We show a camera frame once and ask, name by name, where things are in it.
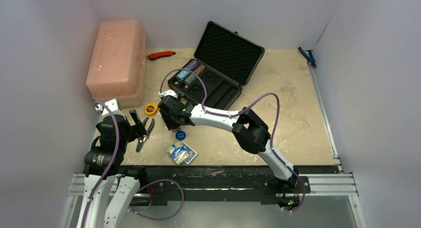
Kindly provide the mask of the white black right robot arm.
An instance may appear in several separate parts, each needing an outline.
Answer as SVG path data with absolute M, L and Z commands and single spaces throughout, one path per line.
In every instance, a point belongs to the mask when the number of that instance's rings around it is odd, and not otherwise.
M 252 109 L 226 111 L 183 103 L 174 95 L 161 93 L 159 97 L 158 110 L 167 129 L 190 125 L 231 132 L 244 151 L 257 154 L 269 166 L 283 191 L 290 192 L 298 186 L 298 171 L 273 143 L 268 125 Z

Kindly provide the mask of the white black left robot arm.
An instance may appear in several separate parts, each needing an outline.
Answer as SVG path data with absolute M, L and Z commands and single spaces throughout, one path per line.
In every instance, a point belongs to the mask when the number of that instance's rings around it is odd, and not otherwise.
M 130 111 L 131 125 L 116 99 L 96 101 L 102 114 L 96 124 L 99 132 L 84 157 L 83 202 L 78 228 L 117 228 L 129 211 L 135 194 L 147 189 L 148 179 L 141 172 L 120 170 L 128 143 L 146 135 L 146 129 L 135 110 Z

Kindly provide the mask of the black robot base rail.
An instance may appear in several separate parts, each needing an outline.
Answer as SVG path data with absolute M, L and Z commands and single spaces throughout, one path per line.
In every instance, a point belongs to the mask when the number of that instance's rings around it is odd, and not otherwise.
M 156 181 L 133 198 L 132 206 L 166 206 L 169 201 L 259 202 L 262 205 L 298 204 L 294 192 L 310 193 L 312 174 L 338 174 L 333 165 L 299 165 L 302 182 L 295 188 L 278 181 L 267 165 L 176 166 L 122 165 L 118 172 L 133 175 L 144 186 Z

